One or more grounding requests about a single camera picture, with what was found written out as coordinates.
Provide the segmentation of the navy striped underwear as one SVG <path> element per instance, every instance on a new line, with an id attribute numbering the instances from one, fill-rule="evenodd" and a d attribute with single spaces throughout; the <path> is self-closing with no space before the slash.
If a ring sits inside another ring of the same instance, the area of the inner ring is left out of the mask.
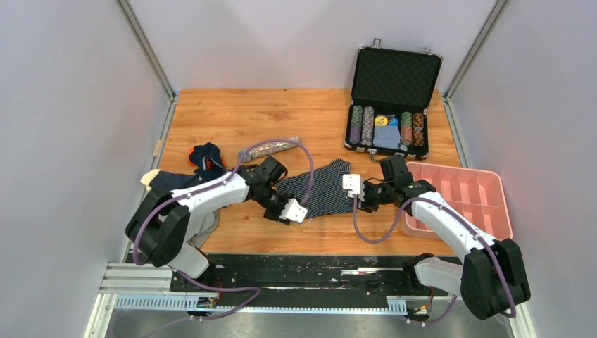
<path id="1" fill-rule="evenodd" d="M 313 186 L 306 204 L 306 218 L 324 215 L 349 213 L 353 210 L 353 199 L 343 190 L 343 175 L 349 174 L 351 163 L 344 159 L 334 159 L 329 165 L 315 169 Z M 301 173 L 284 180 L 275 186 L 281 194 L 291 194 L 301 200 L 308 187 L 310 172 Z"/>

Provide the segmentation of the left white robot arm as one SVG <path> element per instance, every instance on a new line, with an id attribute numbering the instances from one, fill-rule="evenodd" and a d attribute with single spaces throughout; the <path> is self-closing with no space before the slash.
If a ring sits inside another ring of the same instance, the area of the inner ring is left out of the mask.
<path id="1" fill-rule="evenodd" d="M 274 187 L 286 173 L 279 161 L 268 156 L 259 165 L 242 165 L 236 173 L 194 187 L 154 188 L 132 216 L 125 234 L 136 245 L 142 262 L 181 271 L 197 290 L 209 290 L 216 274 L 201 247 L 216 229 L 221 208 L 255 201 L 268 220 L 284 224 L 304 221 L 306 208 Z"/>

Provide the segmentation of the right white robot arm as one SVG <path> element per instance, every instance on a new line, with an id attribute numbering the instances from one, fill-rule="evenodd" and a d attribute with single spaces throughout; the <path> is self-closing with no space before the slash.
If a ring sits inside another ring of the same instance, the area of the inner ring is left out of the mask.
<path id="1" fill-rule="evenodd" d="M 378 183 L 359 174 L 345 174 L 342 187 L 354 210 L 372 213 L 393 204 L 398 214 L 423 222 L 456 254 L 459 263 L 423 253 L 407 261 L 402 284 L 411 294 L 432 287 L 461 298 L 476 318 L 515 318 L 517 305 L 531 298 L 520 247 L 512 239 L 497 239 L 467 220 L 426 180 L 415 180 L 404 157 L 379 162 Z"/>

